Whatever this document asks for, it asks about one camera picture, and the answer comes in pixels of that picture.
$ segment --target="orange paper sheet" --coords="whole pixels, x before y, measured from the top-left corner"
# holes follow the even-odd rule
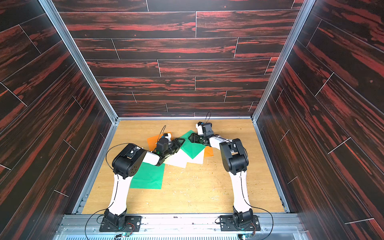
[[[213,157],[214,156],[214,149],[212,147],[206,147],[204,149],[204,157]]]

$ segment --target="cable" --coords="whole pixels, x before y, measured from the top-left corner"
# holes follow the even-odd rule
[[[256,234],[256,227],[253,223],[251,223],[251,225],[253,226],[253,233],[252,233],[252,237]]]
[[[99,217],[101,217],[101,216],[104,216],[103,214],[101,214],[101,215],[99,215],[97,218],[96,218],[96,222],[98,223],[98,224],[102,224],[103,222],[99,222]]]
[[[244,202],[245,202],[248,206],[250,206],[250,207],[253,207],[253,208],[255,208],[255,209],[261,209],[261,210],[264,210],[264,211],[268,212],[268,211],[265,210],[265,209],[262,209],[262,208],[259,208],[259,207],[251,206],[251,205],[245,200],[244,192],[243,192],[243,181],[242,181],[242,178],[241,178],[241,173],[242,173],[242,172],[243,172],[243,170],[240,172],[240,184],[241,184],[241,192],[242,192],[242,194],[243,194]],[[271,215],[271,218],[272,218],[272,228],[271,228],[271,231],[268,233],[268,235],[267,235],[265,238],[262,238],[262,239],[260,239],[260,240],[264,240],[264,239],[266,239],[267,237],[269,237],[269,235],[271,235],[271,232],[272,232],[272,230],[273,230],[273,216],[272,216],[272,214],[271,214],[270,212],[268,212],[268,213],[269,213],[269,215]]]
[[[167,125],[164,125],[164,127],[161,129],[160,134],[159,134],[159,136],[158,136],[158,138],[157,138],[157,142],[158,142],[159,139],[160,139],[161,132],[163,132],[163,134],[164,134],[164,131],[165,131],[165,129],[166,129],[166,126],[167,126]]]
[[[103,211],[103,210],[107,210],[108,208],[110,208],[110,207],[114,204],[115,199],[116,199],[116,195],[117,195],[117,193],[118,193],[118,186],[119,186],[119,181],[118,181],[118,183],[116,184],[115,197],[113,198],[113,202],[109,205],[109,207],[107,207],[106,209],[98,210],[97,212],[95,212],[94,214],[92,214],[92,215],[88,218],[87,222],[85,223],[84,233],[85,233],[85,237],[87,238],[87,240],[89,240],[89,238],[88,238],[88,236],[87,236],[87,224],[88,224],[89,220],[90,220],[91,217],[92,217],[93,215],[95,215],[96,213],[98,213],[98,212],[100,212],[100,211]]]
[[[131,231],[131,233],[129,234],[129,235],[131,235],[131,234],[133,233],[133,231],[135,230],[135,225],[133,225],[133,224],[132,224],[132,223],[130,223],[130,222],[129,222],[129,223],[127,223],[127,225],[128,225],[128,224],[131,224],[131,225],[132,225],[132,231]]]
[[[111,148],[107,151],[107,153],[105,154],[105,161],[107,162],[109,168],[112,169],[112,171],[113,171],[113,168],[111,167],[111,165],[110,165],[110,164],[108,163],[108,161],[107,161],[107,155],[108,155],[109,151],[110,151],[112,148],[115,148],[115,147],[117,147],[117,146],[124,145],[124,144],[130,144],[130,142],[125,142],[125,143],[122,143],[122,144],[118,144],[118,145],[116,145],[116,146],[113,146],[113,147],[111,147]]]
[[[209,119],[211,118],[212,112],[211,111],[207,112],[207,115],[205,116],[204,121],[207,119],[208,114],[209,114],[209,118],[208,118],[208,120],[205,123],[207,123],[209,121]]]

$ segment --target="wood grain panel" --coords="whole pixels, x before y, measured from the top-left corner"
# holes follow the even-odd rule
[[[76,90],[76,92],[73,94],[73,97],[76,99],[78,104],[85,109],[89,103],[91,103],[95,98],[96,95],[93,92],[92,88],[89,86],[89,83],[85,80],[84,77],[81,77],[82,84],[80,87]]]
[[[294,0],[292,9],[300,9],[303,3],[304,3],[304,0]]]
[[[0,132],[8,126],[26,106],[0,84]]]
[[[273,86],[272,91],[271,91],[271,96],[275,102],[279,98],[282,91],[283,91],[283,87],[281,86],[281,84],[279,84],[279,80],[277,80],[276,84]]]
[[[313,95],[318,93],[333,73],[299,41],[296,41],[295,45],[293,45],[287,62]]]
[[[195,12],[60,13],[74,38],[194,38]]]
[[[384,224],[384,174],[360,147],[349,139],[331,152],[330,157],[352,189],[380,224]]]
[[[292,100],[300,115],[305,119],[308,128],[317,137],[326,152],[330,152],[349,137],[297,77],[288,63],[285,63],[279,78],[284,92]]]
[[[115,92],[115,91],[104,91],[110,103],[135,103],[135,97],[132,91]]]
[[[3,181],[4,178],[9,174],[10,170],[6,169],[3,166],[0,166],[0,183]]]
[[[103,77],[159,77],[153,60],[86,60],[93,75]]]
[[[40,220],[40,215],[45,205],[49,202],[54,187],[74,153],[75,150],[62,140],[37,180],[31,179],[32,184],[34,183],[32,188],[8,222],[7,227],[2,231],[1,238],[12,240],[27,239],[34,225]]]
[[[196,36],[287,36],[297,14],[298,10],[197,12]]]
[[[13,168],[46,126],[82,84],[83,74],[72,65],[41,98],[31,104],[0,136],[0,164]]]
[[[20,24],[25,33],[41,53],[61,41],[59,34],[46,14]]]
[[[159,60],[162,76],[236,76],[264,74],[269,58]]]
[[[196,90],[265,89],[270,75],[196,77]]]
[[[145,0],[53,0],[59,12],[147,12]]]
[[[322,226],[327,226],[326,231],[332,232],[334,236],[344,236],[345,233],[339,229],[341,223],[335,216],[339,215],[343,222],[352,222],[370,218],[370,213],[309,130],[286,91],[282,92],[276,104],[307,160],[303,168],[295,168],[295,171],[299,178],[304,178],[301,183],[306,188]],[[330,226],[330,220],[334,221],[335,225]]]
[[[271,162],[272,162],[272,165],[273,165],[273,168],[276,172],[276,175],[277,175],[277,178],[279,179],[280,181],[280,186],[281,186],[281,189],[283,191],[283,194],[284,196],[286,197],[287,199],[287,202],[288,203],[291,203],[291,194],[290,194],[290,191],[288,189],[288,186],[286,184],[286,179],[285,179],[285,176],[283,175],[283,172],[281,171],[281,166],[279,164],[279,159],[281,159],[281,148],[280,148],[280,144],[279,144],[279,140],[277,139],[276,135],[275,135],[275,132],[273,129],[269,129],[269,128],[263,128],[261,130],[261,135],[262,135],[262,138],[264,140],[264,144],[265,144],[265,147],[268,151],[268,154],[270,155],[270,159],[271,159]],[[291,208],[294,208],[291,204],[288,204],[288,207],[291,209]]]
[[[81,115],[73,118],[75,121],[72,129],[65,136],[65,141],[73,148],[78,149],[85,135],[90,129],[93,121],[96,119],[100,109],[102,109],[99,100],[95,97],[89,105],[81,112]]]
[[[119,59],[112,39],[75,38],[74,41],[85,59]]]
[[[168,103],[168,111],[174,112],[248,112],[252,102],[232,103]]]
[[[313,13],[310,13],[300,31],[299,36],[297,37],[297,40],[299,40],[304,46],[307,46],[316,31],[317,26],[320,24],[320,21],[321,18],[315,16]]]
[[[52,195],[28,239],[52,239],[63,219],[64,208],[68,201],[68,197],[52,191]]]
[[[274,135],[276,135],[277,141],[280,141],[283,136],[288,132],[289,127],[281,116],[281,113],[279,112],[279,109],[277,108],[272,96],[268,97],[266,107],[268,109],[266,109],[264,113],[264,123],[269,123],[269,127],[273,128],[275,131]]]
[[[313,13],[340,29],[384,50],[382,1],[317,1]]]
[[[90,164],[87,162],[91,162],[92,164],[95,162],[96,157],[94,155],[96,154],[97,156],[99,152],[96,151],[99,147],[101,147],[99,145],[102,145],[104,142],[104,138],[100,134],[100,131],[104,127],[102,125],[103,116],[105,116],[103,111],[100,111],[97,114],[91,127],[89,128],[89,131],[84,136],[84,139],[82,140],[80,146],[77,148],[76,153],[69,162],[61,179],[55,187],[57,191],[70,196],[70,205],[74,205],[76,203],[78,196],[80,195],[80,192],[84,186],[84,184],[78,185],[77,183],[79,177],[84,171],[84,166],[86,164]]]
[[[138,103],[209,103],[224,102],[225,91],[133,92]]]
[[[268,67],[265,71],[265,74],[271,74],[273,72],[273,69],[275,68],[278,59],[278,57],[271,58]]]
[[[146,117],[194,117],[195,113],[119,113],[124,118],[146,118]]]
[[[384,239],[384,231],[374,219],[347,224],[346,227],[356,233],[357,239]]]
[[[165,103],[124,103],[111,102],[113,109],[119,113],[166,113]]]
[[[74,186],[71,193],[69,194],[70,200],[68,202],[68,205],[65,207],[65,210],[64,210],[65,214],[71,214],[71,211],[73,210],[73,208],[76,204],[76,201],[77,201],[78,197],[80,196],[80,193],[84,187],[85,182],[87,181],[87,178],[88,178],[89,173],[93,167],[93,164],[95,163],[96,158],[100,152],[100,149],[104,143],[104,138],[101,136],[101,134],[99,134],[99,133],[97,133],[97,134],[99,136],[97,138],[97,141],[94,144],[94,147],[92,148],[91,154],[88,156],[88,158],[86,160],[84,160],[85,164],[83,166],[82,171],[78,175],[76,185]]]
[[[251,117],[253,112],[213,112],[212,117]],[[195,117],[204,117],[207,113],[195,113]]]
[[[370,159],[384,171],[384,114],[335,75],[316,97]]]
[[[264,89],[257,90],[229,90],[225,95],[226,102],[250,102],[259,101]]]
[[[186,91],[195,89],[194,77],[103,78],[96,77],[103,91]]]
[[[24,156],[17,159],[19,161],[16,166],[0,184],[0,209],[4,212],[3,218],[0,220],[1,230],[10,221],[51,157],[55,156],[57,148],[72,127],[72,119],[81,111],[73,98],[68,101],[42,134],[34,139],[34,143]]]
[[[322,21],[308,49],[384,111],[384,53]]]
[[[74,62],[60,41],[25,67],[3,81],[25,104],[30,105]]]
[[[323,228],[319,217],[312,205],[312,200],[306,194],[306,189],[301,184],[301,181],[305,181],[305,178],[298,177],[288,184],[292,199],[295,203],[296,212],[299,216],[304,229],[309,230],[311,235],[316,236],[320,239],[331,239],[327,235],[326,228]]]
[[[276,124],[281,123],[281,121],[276,121],[275,119],[273,120],[276,122]],[[280,157],[278,161],[279,161],[279,164],[281,165],[281,171],[286,176],[285,183],[291,182],[297,176],[295,169],[300,167],[300,164],[306,164],[305,160],[302,158],[301,151],[295,147],[296,143],[294,142],[294,139],[292,138],[291,135],[292,135],[291,132],[287,132],[285,136],[281,138],[281,141],[280,141],[280,147],[281,147],[280,155],[282,157]]]
[[[38,0],[4,0],[0,2],[0,9],[0,32],[44,14]]]
[[[236,38],[114,39],[120,59],[233,58]]]
[[[292,0],[147,0],[151,12],[290,9]]]
[[[279,57],[287,36],[239,38],[235,58]]]
[[[1,32],[0,81],[3,81],[12,75],[39,56],[39,54],[39,51],[33,45],[31,40],[28,39],[28,36],[23,32],[19,25]]]
[[[109,132],[109,129],[111,128],[111,125],[112,125],[112,122],[111,120],[109,119],[108,115],[107,114],[104,114],[103,115],[103,121],[101,122],[100,124],[101,126],[103,126],[101,128],[101,131],[100,131],[100,134],[103,136],[103,138],[105,139],[107,137],[107,134]]]

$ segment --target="white paper sheet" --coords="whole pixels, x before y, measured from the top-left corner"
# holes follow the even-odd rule
[[[173,154],[166,158],[165,164],[185,168],[187,166],[187,160],[191,159],[183,150],[179,150],[176,154]]]
[[[203,164],[204,160],[204,149],[195,157],[191,158],[188,156],[183,150],[179,150],[176,154],[169,156],[164,163],[176,167],[185,168],[187,166],[187,162]]]

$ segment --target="black cable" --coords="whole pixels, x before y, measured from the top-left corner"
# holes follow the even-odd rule
[[[101,215],[99,215],[97,218],[96,218],[96,222],[98,223],[98,224],[102,224],[103,222],[99,222],[99,217],[101,217],[101,216],[104,216],[103,214],[101,214]]]
[[[110,164],[108,163],[108,161],[107,161],[107,155],[108,155],[109,151],[110,151],[112,148],[115,148],[115,147],[117,147],[117,146],[124,145],[124,144],[130,144],[130,142],[125,142],[125,143],[122,143],[122,144],[118,144],[118,145],[116,145],[116,146],[113,146],[113,147],[111,147],[111,148],[107,151],[107,153],[105,154],[105,161],[107,162],[107,164],[108,164],[108,166],[109,166],[110,169],[113,170],[113,168],[111,167],[111,165],[110,165]]]
[[[158,142],[159,139],[160,139],[161,132],[163,132],[163,134],[164,134],[164,131],[165,131],[165,129],[166,129],[166,126],[167,126],[167,125],[164,125],[164,127],[161,129],[160,134],[159,134],[159,136],[157,137],[157,142]]]
[[[264,211],[268,212],[268,211],[265,210],[265,209],[262,209],[262,208],[259,208],[259,207],[251,206],[251,205],[245,200],[244,192],[243,192],[243,181],[242,181],[242,179],[241,179],[241,173],[242,173],[242,172],[243,172],[243,171],[240,172],[240,184],[241,184],[241,192],[242,192],[242,194],[243,194],[244,202],[245,202],[248,206],[250,206],[250,207],[253,207],[253,208],[255,208],[255,209],[261,209],[261,210],[264,210]],[[269,215],[271,215],[271,218],[272,218],[272,228],[271,228],[271,231],[268,233],[268,235],[267,235],[265,238],[262,238],[262,239],[260,239],[260,240],[264,240],[264,239],[266,239],[267,237],[269,237],[269,235],[271,235],[271,232],[272,232],[272,230],[273,230],[273,216],[272,216],[272,214],[271,214],[270,212],[268,212],[268,213],[269,213]]]
[[[117,193],[118,193],[118,186],[119,186],[119,181],[118,181],[118,183],[116,184],[115,197],[113,198],[113,202],[111,203],[111,205],[109,205],[109,207],[107,207],[106,209],[98,210],[97,212],[95,212],[94,214],[92,214],[92,215],[88,218],[87,222],[85,223],[84,233],[85,233],[85,237],[87,238],[87,240],[89,240],[89,238],[88,238],[88,236],[87,236],[87,224],[88,224],[89,220],[90,220],[91,217],[92,217],[93,215],[95,215],[96,213],[98,213],[98,212],[100,212],[100,211],[103,211],[103,210],[107,210],[108,208],[110,208],[110,207],[114,204],[115,199],[116,199],[116,195],[117,195]]]
[[[208,114],[209,114],[209,118],[208,118],[208,120],[205,123],[207,123],[209,121],[209,119],[211,118],[212,112],[211,111],[207,112],[207,115],[205,116],[204,121],[207,119]]]

